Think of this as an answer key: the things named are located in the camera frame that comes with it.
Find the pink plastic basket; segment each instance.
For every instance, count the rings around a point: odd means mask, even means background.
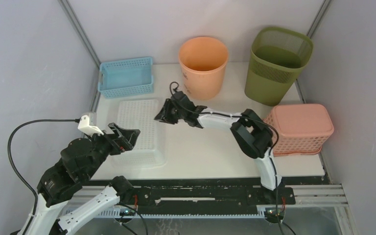
[[[326,108],[320,104],[278,105],[263,121],[279,133],[275,156],[317,154],[334,130]]]

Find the white wall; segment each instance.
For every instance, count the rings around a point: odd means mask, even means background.
[[[32,193],[10,167],[9,134],[33,119],[79,118],[90,106],[95,72],[57,1],[0,1],[0,235],[20,229],[33,206]],[[33,124],[15,135],[15,164],[34,188],[79,136],[76,127]]]
[[[300,82],[335,125],[323,151],[359,232],[376,234],[376,1],[333,1],[314,43]]]
[[[177,63],[183,42],[212,36],[230,61],[248,61],[265,26],[306,33],[322,0],[70,0],[101,61],[153,56]]]

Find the pink basket lid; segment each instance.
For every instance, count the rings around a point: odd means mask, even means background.
[[[278,105],[272,115],[284,136],[330,136],[334,131],[327,109],[320,104]]]

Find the gray floor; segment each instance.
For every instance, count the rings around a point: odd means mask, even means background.
[[[284,220],[298,235],[341,235],[333,208],[289,208]],[[280,235],[277,224],[264,219],[148,219],[150,235]],[[144,235],[140,219],[126,223]],[[285,235],[292,232],[283,227]],[[114,219],[93,219],[77,235],[131,235]]]

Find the green trash bin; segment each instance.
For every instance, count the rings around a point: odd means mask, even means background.
[[[259,103],[275,106],[307,65],[313,42],[306,35],[267,27],[255,38],[245,93]]]

